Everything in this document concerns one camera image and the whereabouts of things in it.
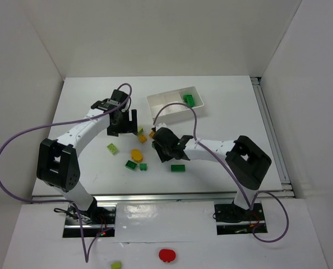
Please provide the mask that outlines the aluminium rail front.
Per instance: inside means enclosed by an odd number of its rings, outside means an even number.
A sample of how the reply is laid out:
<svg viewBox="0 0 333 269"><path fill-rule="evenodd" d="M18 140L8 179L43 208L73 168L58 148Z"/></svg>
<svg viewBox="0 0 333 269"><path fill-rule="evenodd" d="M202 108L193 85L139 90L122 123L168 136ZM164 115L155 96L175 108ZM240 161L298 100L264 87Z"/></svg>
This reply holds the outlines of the aluminium rail front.
<svg viewBox="0 0 333 269"><path fill-rule="evenodd" d="M291 190L271 192L278 198L295 198ZM228 200L233 199L236 193L184 193L184 194L143 194L143 195L94 195L100 202L129 202L129 201L191 201L191 200ZM260 193L258 198L271 198L266 193ZM37 201L64 199L62 196L34 196Z"/></svg>

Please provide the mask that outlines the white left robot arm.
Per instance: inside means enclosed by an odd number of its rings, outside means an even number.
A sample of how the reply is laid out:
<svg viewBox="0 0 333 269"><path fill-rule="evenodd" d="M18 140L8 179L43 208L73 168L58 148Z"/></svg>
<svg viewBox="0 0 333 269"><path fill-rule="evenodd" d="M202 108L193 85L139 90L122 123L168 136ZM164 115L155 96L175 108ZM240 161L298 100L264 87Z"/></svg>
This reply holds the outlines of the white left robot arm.
<svg viewBox="0 0 333 269"><path fill-rule="evenodd" d="M137 133L137 111L129 109L130 94L115 89L110 98L96 101L83 120L54 140L44 139L39 147L37 177L55 188L84 215L101 214L96 198L80 183L78 157L102 131L108 136Z"/></svg>

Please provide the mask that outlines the dark green rectangular lego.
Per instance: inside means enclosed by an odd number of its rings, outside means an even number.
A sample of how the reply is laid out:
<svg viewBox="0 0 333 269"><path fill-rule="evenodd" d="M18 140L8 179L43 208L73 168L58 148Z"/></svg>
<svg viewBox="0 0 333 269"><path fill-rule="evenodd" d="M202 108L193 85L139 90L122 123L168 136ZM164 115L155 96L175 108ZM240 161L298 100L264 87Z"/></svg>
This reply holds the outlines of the dark green rectangular lego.
<svg viewBox="0 0 333 269"><path fill-rule="evenodd" d="M131 161L131 160L128 160L125 164L125 167L129 170L132 170L132 171L134 171L137 168L137 166L138 166L138 164Z"/></svg>

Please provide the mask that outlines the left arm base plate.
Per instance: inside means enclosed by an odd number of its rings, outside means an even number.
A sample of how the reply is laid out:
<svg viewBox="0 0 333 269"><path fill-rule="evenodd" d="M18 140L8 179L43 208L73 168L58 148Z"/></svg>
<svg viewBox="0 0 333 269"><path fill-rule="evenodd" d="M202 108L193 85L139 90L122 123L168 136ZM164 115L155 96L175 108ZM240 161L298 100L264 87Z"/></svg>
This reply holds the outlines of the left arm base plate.
<svg viewBox="0 0 333 269"><path fill-rule="evenodd" d="M97 221L92 221L90 218L81 215L84 237L93 238L97 233L101 233L100 237L102 238L112 238L115 236L117 207L116 205L110 205L104 207L104 209L106 209L107 213L103 217L99 215ZM54 212L65 215L63 238L81 238L80 222L73 206L69 205L66 210L55 208Z"/></svg>

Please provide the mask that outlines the aluminium rail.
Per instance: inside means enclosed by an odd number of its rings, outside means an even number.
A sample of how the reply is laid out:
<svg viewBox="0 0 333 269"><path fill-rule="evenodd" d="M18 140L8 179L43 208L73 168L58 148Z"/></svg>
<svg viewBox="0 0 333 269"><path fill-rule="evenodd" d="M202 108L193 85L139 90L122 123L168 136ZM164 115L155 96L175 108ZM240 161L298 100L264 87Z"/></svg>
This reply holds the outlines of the aluminium rail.
<svg viewBox="0 0 333 269"><path fill-rule="evenodd" d="M281 149L278 143L278 139L276 137L274 125L271 120L271 115L269 112L269 109L266 104L266 99L262 91L262 87L260 84L261 78L260 77L250 77L251 84L253 87L253 90L255 92L255 96L257 99L257 103L261 112L261 117L264 123L264 126L266 128L267 137L269 139L269 143L271 146L271 151L275 160L275 165L277 168L277 172L280 177L280 181L282 185L288 184L291 185L291 181L289 178L289 174L287 172L284 158L281 153Z"/></svg>
<svg viewBox="0 0 333 269"><path fill-rule="evenodd" d="M271 192L278 198L295 198L291 190ZM233 199L236 193L184 193L184 194L143 194L143 195L94 195L100 202L129 202L129 201L191 201L191 200L228 200ZM260 193L258 198L271 198L266 193ZM37 201L64 199L62 196L34 196Z"/></svg>

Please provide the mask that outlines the small yellow square lego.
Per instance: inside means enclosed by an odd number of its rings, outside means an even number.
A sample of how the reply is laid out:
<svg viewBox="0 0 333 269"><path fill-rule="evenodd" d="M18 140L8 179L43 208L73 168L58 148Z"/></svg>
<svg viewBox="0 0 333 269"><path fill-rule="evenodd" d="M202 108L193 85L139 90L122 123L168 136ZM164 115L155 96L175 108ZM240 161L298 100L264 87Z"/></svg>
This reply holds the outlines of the small yellow square lego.
<svg viewBox="0 0 333 269"><path fill-rule="evenodd" d="M144 136L143 134L141 134L140 136L138 136L138 140L141 142L141 143L145 143L147 141L147 137Z"/></svg>

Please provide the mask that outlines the yellow oval lego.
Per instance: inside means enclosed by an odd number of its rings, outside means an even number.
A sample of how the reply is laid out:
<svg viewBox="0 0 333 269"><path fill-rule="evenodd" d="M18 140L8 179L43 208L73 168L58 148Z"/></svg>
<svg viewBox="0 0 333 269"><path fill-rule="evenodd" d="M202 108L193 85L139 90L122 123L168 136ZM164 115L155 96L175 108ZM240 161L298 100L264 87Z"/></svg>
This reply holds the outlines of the yellow oval lego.
<svg viewBox="0 0 333 269"><path fill-rule="evenodd" d="M142 152L138 149L131 150L131 158L136 163L141 163L144 159Z"/></svg>

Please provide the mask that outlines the aluminium rail right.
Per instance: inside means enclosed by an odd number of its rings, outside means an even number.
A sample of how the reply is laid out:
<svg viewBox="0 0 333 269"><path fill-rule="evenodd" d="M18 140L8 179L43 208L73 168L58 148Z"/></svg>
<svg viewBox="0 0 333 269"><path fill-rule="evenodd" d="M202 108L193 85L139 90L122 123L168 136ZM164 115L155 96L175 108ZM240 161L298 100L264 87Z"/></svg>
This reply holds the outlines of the aluminium rail right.
<svg viewBox="0 0 333 269"><path fill-rule="evenodd" d="M277 168L277 172L280 177L280 181L282 185L288 184L291 185L291 181L289 178L289 174L287 172L284 158L281 153L281 149L278 143L278 139L276 137L274 125L271 120L271 115L269 112L269 109L266 104L266 99L262 91L262 87L260 84L261 78L260 77L250 77L251 84L253 87L253 90L255 92L255 96L257 99L257 103L261 112L261 117L264 123L264 126L266 128L267 137L269 139L269 143L271 146L271 151L275 160L275 165Z"/></svg>

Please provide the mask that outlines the light green curved lego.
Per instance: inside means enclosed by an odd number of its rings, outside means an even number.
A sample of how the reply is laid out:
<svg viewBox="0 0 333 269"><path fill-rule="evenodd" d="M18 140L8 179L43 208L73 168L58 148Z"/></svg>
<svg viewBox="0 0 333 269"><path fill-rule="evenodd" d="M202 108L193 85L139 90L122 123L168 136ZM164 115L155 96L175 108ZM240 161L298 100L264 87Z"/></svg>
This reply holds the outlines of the light green curved lego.
<svg viewBox="0 0 333 269"><path fill-rule="evenodd" d="M138 128L138 132L137 132L137 136L142 135L143 132L144 132L144 129L143 129L142 127L139 127L139 128Z"/></svg>

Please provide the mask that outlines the lime green rectangular lego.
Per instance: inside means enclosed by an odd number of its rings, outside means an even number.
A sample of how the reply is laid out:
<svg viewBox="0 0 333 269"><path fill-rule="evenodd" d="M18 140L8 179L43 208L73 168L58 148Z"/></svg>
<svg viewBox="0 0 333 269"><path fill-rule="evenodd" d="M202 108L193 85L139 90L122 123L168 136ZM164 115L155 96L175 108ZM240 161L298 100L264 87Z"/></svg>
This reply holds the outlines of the lime green rectangular lego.
<svg viewBox="0 0 333 269"><path fill-rule="evenodd" d="M118 148L113 143L108 144L107 149L112 155L115 155L118 152Z"/></svg>

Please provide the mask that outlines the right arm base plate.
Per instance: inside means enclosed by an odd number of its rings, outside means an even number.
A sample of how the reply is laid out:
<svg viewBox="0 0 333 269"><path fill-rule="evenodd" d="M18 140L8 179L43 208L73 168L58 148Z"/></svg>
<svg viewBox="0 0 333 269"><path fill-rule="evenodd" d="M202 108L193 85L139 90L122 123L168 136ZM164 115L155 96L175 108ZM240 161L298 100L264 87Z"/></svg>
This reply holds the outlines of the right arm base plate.
<svg viewBox="0 0 333 269"><path fill-rule="evenodd" d="M212 218L216 221L217 235L267 233L261 203L255 203L252 211L239 209L232 203L215 204L214 209Z"/></svg>

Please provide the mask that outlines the white divided container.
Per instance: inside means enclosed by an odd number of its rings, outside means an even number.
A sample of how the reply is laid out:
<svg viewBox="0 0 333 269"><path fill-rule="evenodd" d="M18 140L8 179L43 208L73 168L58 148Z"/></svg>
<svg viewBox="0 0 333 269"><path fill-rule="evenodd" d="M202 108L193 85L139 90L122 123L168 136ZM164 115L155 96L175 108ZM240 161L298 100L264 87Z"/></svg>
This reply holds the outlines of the white divided container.
<svg viewBox="0 0 333 269"><path fill-rule="evenodd" d="M146 100L152 119L154 120L157 113L170 103L183 103L189 105L187 102L187 97L189 95L194 103L192 109L195 111L196 115L202 115L204 113L204 101L197 89L194 86L191 86L147 96ZM187 107L183 105L171 105L161 111L156 122L171 124L192 118L193 113Z"/></svg>

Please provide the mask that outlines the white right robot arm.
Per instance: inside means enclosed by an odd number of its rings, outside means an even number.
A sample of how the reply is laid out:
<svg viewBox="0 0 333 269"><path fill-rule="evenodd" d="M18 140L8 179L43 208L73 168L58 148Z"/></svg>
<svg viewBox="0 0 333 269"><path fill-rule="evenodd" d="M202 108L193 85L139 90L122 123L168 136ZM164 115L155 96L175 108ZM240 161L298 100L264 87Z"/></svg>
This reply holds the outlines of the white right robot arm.
<svg viewBox="0 0 333 269"><path fill-rule="evenodd" d="M238 187L233 205L251 211L258 190L270 166L271 158L249 137L239 136L234 141L205 140L193 135L176 136L165 123L153 124L152 147L162 163L171 160L212 161L219 163Z"/></svg>

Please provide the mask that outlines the light green lego on ledge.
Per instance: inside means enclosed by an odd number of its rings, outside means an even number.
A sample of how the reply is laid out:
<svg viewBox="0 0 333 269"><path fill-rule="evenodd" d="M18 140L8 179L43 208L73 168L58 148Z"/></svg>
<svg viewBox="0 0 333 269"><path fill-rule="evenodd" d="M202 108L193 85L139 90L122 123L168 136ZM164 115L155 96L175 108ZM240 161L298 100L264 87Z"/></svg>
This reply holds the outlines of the light green lego on ledge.
<svg viewBox="0 0 333 269"><path fill-rule="evenodd" d="M122 268L122 263L120 261L113 262L110 265L111 269L121 269Z"/></svg>

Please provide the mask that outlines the small dark green lego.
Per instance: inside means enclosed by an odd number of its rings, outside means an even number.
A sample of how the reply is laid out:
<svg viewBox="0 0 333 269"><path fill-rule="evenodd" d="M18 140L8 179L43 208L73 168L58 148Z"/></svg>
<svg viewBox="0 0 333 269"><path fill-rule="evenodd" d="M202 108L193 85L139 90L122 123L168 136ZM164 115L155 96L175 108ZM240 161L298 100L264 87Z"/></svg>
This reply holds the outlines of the small dark green lego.
<svg viewBox="0 0 333 269"><path fill-rule="evenodd" d="M139 168L141 171L147 171L147 164L146 163L140 163Z"/></svg>

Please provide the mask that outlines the red round lego piece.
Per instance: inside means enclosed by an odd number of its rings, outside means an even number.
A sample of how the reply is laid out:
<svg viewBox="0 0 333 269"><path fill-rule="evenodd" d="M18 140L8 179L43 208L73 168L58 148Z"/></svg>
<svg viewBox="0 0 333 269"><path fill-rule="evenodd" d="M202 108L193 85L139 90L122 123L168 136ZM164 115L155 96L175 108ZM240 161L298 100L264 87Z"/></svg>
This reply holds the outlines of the red round lego piece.
<svg viewBox="0 0 333 269"><path fill-rule="evenodd" d="M160 260L165 263L174 262L177 257L176 252L172 249L161 249L158 253L158 256Z"/></svg>

